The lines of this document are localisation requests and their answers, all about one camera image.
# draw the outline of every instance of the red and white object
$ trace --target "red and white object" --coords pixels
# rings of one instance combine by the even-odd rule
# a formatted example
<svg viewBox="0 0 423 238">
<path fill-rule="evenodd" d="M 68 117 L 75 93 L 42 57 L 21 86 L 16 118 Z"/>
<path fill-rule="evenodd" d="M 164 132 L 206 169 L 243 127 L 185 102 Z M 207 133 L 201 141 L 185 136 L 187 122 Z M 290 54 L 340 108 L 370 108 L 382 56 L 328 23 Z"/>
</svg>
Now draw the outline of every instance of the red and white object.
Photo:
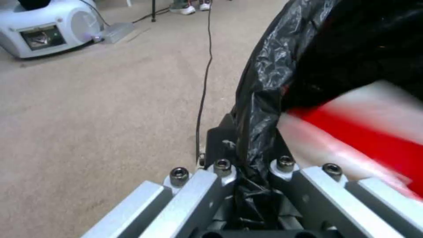
<svg viewBox="0 0 423 238">
<path fill-rule="evenodd" d="M 423 197 L 423 107 L 385 82 L 312 110 L 293 109 L 278 129 L 302 168 L 336 163 L 350 179 L 378 177 Z"/>
</svg>

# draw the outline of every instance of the white sneaker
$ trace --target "white sneaker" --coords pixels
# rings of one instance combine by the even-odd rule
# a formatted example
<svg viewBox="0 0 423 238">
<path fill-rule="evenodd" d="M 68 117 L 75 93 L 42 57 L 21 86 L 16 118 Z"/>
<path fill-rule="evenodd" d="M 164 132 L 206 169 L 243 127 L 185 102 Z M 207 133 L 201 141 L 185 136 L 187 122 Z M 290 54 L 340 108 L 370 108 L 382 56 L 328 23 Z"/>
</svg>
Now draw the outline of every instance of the white sneaker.
<svg viewBox="0 0 423 238">
<path fill-rule="evenodd" d="M 190 4 L 186 5 L 183 8 L 173 8 L 172 6 L 169 8 L 169 10 L 173 13 L 179 13 L 182 15 L 190 15 L 195 13 L 195 8 L 191 6 Z"/>
<path fill-rule="evenodd" d="M 200 0 L 200 10 L 201 11 L 210 10 L 210 0 Z"/>
</svg>

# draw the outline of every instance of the stand leg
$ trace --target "stand leg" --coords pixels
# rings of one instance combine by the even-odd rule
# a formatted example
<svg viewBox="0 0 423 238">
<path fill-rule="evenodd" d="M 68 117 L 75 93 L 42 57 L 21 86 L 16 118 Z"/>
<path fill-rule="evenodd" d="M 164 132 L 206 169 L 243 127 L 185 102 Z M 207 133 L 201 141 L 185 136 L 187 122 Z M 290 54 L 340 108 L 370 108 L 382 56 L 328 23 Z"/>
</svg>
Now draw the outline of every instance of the stand leg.
<svg viewBox="0 0 423 238">
<path fill-rule="evenodd" d="M 156 22 L 156 0 L 151 0 L 151 22 Z"/>
</svg>

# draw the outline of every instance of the hex bolt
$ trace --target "hex bolt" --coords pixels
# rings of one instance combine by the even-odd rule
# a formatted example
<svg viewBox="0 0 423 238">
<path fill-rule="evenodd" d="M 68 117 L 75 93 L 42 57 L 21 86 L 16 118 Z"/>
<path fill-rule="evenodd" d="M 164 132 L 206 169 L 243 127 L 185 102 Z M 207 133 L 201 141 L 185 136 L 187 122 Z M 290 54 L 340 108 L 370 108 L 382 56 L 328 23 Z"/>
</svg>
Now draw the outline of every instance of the hex bolt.
<svg viewBox="0 0 423 238">
<path fill-rule="evenodd" d="M 231 174 L 231 163 L 227 159 L 218 159 L 213 164 L 213 170 L 219 177 L 226 177 Z"/>
<path fill-rule="evenodd" d="M 190 178 L 190 173 L 184 167 L 176 167 L 170 171 L 170 183 L 175 187 L 182 187 Z"/>
<path fill-rule="evenodd" d="M 277 168 L 282 172 L 291 172 L 294 169 L 295 161 L 291 156 L 283 155 L 276 161 Z"/>
<path fill-rule="evenodd" d="M 335 181 L 339 182 L 339 180 L 341 180 L 342 169 L 337 164 L 326 163 L 321 167 L 321 169 L 330 177 L 332 177 Z"/>
</svg>

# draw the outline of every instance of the metal bar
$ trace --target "metal bar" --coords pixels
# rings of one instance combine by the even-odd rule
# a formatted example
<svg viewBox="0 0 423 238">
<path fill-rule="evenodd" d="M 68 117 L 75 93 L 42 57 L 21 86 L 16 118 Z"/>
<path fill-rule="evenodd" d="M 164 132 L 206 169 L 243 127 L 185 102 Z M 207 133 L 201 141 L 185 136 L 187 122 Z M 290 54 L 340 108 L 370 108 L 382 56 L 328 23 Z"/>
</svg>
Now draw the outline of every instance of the metal bar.
<svg viewBox="0 0 423 238">
<path fill-rule="evenodd" d="M 140 238 L 187 238 L 212 221 L 226 194 L 214 173 L 198 170 Z"/>
<path fill-rule="evenodd" d="M 302 214 L 305 229 L 320 230 L 329 222 L 345 237 L 402 237 L 319 167 L 296 171 L 290 181 L 275 181 L 274 187 Z"/>
<path fill-rule="evenodd" d="M 171 199 L 169 188 L 145 181 L 82 238 L 138 237 Z"/>
<path fill-rule="evenodd" d="M 384 182 L 368 178 L 346 189 L 405 237 L 423 237 L 423 208 Z"/>
</svg>

